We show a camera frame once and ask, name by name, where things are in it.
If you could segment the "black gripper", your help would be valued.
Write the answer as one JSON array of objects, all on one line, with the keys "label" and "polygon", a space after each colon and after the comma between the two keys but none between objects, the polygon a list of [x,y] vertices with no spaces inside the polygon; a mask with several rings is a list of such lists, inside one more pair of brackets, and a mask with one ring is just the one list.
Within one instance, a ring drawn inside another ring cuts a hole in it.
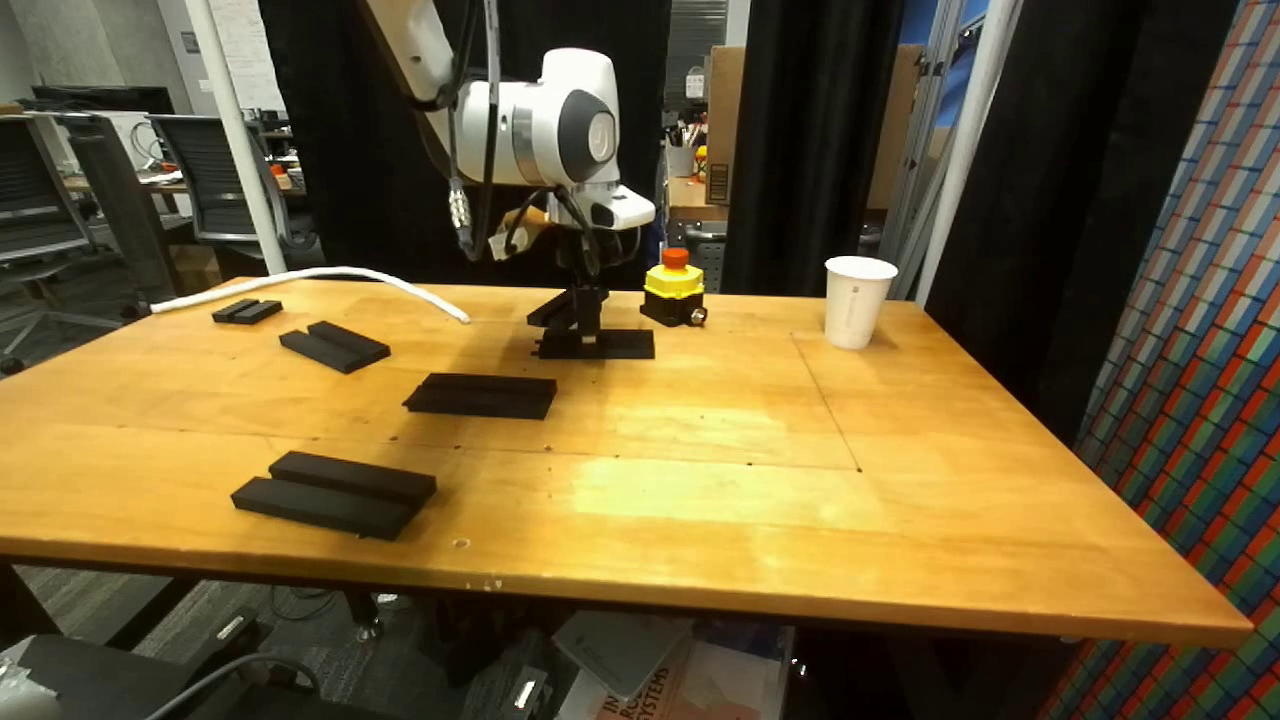
[{"label": "black gripper", "polygon": [[601,344],[601,308],[607,299],[607,288],[596,284],[615,255],[615,236],[601,228],[560,228],[554,233],[554,265],[583,279],[580,288],[564,288],[554,297],[551,320],[543,327],[543,344],[554,350],[569,350],[575,344],[596,349]]}]

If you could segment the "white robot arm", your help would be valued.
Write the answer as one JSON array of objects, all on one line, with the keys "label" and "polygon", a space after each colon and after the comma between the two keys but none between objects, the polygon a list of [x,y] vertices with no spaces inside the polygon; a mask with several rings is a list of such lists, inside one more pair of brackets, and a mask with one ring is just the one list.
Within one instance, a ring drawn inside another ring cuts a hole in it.
[{"label": "white robot arm", "polygon": [[465,68],[434,0],[363,0],[399,93],[445,157],[445,207],[467,258],[512,258],[560,228],[569,288],[532,311],[546,350],[607,344],[602,272],[656,204],[620,174],[620,87],[596,49],[546,49],[536,80],[499,77],[499,3],[479,0],[482,70]]}]

